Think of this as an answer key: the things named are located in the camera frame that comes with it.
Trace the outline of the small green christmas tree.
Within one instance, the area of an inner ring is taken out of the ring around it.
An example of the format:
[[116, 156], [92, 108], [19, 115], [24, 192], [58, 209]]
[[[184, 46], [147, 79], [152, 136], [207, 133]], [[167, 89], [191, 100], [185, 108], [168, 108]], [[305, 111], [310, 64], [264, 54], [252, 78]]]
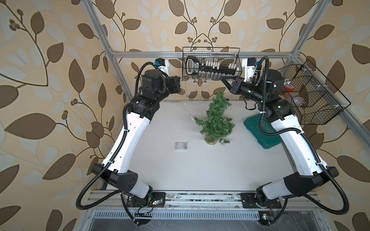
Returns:
[[209, 103], [206, 118], [194, 117], [195, 123], [201, 127], [200, 134], [204, 135], [207, 144], [214, 145], [219, 142], [221, 145], [225, 145], [230, 143], [228, 137], [235, 128], [233, 119], [225, 115], [230, 106], [231, 103], [225, 98], [225, 94], [218, 92]]

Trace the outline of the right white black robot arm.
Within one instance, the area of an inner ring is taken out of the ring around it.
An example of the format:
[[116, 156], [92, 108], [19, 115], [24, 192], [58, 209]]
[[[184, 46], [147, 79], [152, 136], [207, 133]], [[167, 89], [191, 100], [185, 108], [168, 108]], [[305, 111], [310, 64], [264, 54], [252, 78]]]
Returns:
[[[269, 58], [262, 57], [254, 68], [251, 81], [237, 76], [221, 79], [230, 93], [241, 95], [258, 104], [259, 131], [269, 137], [280, 136], [296, 167], [295, 173], [278, 182], [257, 188], [256, 204], [265, 208], [268, 203], [280, 197], [288, 200], [303, 196], [326, 212], [335, 215], [346, 214], [349, 211], [349, 200], [335, 180], [335, 177], [339, 175], [338, 170], [328, 166], [317, 153], [302, 129], [292, 106], [280, 97], [284, 77], [279, 71], [270, 70], [268, 65]], [[343, 201], [341, 209], [330, 209], [308, 195], [308, 192], [327, 182], [331, 182], [341, 196]]]

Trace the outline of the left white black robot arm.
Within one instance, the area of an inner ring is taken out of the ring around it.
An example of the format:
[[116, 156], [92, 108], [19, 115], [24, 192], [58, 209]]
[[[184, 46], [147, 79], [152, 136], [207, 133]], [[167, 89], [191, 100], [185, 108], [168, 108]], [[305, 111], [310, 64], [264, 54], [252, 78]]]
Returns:
[[[135, 197], [142, 207], [152, 204], [152, 187], [140, 181], [138, 174], [129, 170], [129, 165], [141, 135], [160, 108], [160, 102], [171, 94], [179, 93], [180, 82], [179, 76], [168, 75], [162, 58], [142, 65], [135, 82], [135, 95], [123, 108], [122, 130], [103, 163], [94, 165], [92, 171], [95, 176], [78, 195], [77, 209], [91, 209], [116, 194]], [[98, 179], [116, 190], [96, 202], [82, 205], [84, 195]]]

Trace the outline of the green plastic tool case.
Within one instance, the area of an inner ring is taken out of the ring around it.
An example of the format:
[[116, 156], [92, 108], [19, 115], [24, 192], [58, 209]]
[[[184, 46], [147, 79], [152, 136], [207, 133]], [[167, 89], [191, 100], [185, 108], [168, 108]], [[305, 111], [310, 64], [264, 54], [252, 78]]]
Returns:
[[278, 144], [281, 144], [282, 139], [279, 135], [266, 136], [260, 132], [259, 120], [260, 120], [260, 115], [254, 115], [244, 120], [244, 126], [246, 127], [247, 130], [249, 130], [253, 134], [255, 139], [257, 139], [258, 143], [264, 149], [270, 149]]

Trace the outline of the red item in basket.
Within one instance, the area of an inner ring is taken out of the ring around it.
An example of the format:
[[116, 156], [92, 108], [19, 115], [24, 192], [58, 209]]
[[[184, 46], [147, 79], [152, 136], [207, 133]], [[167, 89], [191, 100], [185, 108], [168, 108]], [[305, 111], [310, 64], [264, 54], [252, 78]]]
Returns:
[[295, 86], [293, 84], [291, 84], [291, 81], [288, 80], [288, 81], [285, 81], [284, 84], [283, 84], [283, 89], [284, 91], [286, 92], [293, 92], [295, 90]]

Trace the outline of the clear battery box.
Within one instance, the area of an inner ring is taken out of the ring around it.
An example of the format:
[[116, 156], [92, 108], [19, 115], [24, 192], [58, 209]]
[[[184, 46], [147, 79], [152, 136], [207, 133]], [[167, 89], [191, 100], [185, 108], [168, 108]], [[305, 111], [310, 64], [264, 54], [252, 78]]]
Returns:
[[176, 142], [175, 143], [175, 150], [176, 151], [185, 151], [188, 149], [188, 143], [187, 142]]

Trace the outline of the black socket holder rail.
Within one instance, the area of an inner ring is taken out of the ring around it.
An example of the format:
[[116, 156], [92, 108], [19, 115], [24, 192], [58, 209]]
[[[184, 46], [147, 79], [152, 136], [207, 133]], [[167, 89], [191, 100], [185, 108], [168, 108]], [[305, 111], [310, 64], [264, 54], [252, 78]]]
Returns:
[[240, 76], [242, 68], [239, 60], [217, 58], [197, 58], [188, 56], [183, 63], [183, 70], [187, 75], [217, 73], [226, 76]]

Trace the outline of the aluminium frame post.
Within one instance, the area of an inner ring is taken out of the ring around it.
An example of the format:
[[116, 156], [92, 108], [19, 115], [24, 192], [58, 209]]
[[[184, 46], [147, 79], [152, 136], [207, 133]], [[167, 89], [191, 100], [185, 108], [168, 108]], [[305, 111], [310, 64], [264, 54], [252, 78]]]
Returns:
[[119, 66], [119, 63], [118, 61], [116, 60], [116, 58], [114, 58], [114, 53], [113, 53], [113, 50], [109, 44], [109, 41], [108, 41], [108, 37], [105, 35], [105, 31], [103, 29], [103, 26], [100, 24], [100, 20], [93, 8], [93, 3], [91, 1], [88, 1], [88, 0], [82, 0], [82, 4], [84, 6], [84, 9], [97, 33], [97, 36], [98, 38], [100, 39], [100, 42], [101, 42], [101, 45], [104, 49], [104, 51], [106, 52], [107, 54], [107, 57], [108, 57], [108, 60], [110, 61], [112, 67], [113, 67], [113, 70], [115, 71], [116, 73], [116, 76], [118, 78], [118, 81], [122, 87], [122, 89], [124, 90], [124, 92], [126, 93], [126, 96], [127, 96], [127, 99], [130, 101], [132, 98], [133, 98], [133, 95], [130, 91], [130, 88], [129, 88], [129, 85], [124, 77], [124, 74]]

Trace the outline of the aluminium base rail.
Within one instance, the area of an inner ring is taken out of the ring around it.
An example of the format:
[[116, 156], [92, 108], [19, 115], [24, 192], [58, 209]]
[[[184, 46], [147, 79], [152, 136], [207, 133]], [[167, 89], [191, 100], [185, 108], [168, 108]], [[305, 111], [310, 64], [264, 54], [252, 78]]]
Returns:
[[[84, 199], [87, 204], [96, 202], [113, 190], [92, 190]], [[190, 210], [258, 210], [278, 211], [284, 204], [284, 199], [275, 199], [266, 207], [256, 204], [255, 192], [252, 191], [153, 191], [154, 200], [163, 199], [162, 209]], [[118, 207], [121, 205], [119, 194], [110, 197], [102, 204], [103, 207]], [[288, 199], [286, 211], [322, 211], [317, 205], [305, 197]]]

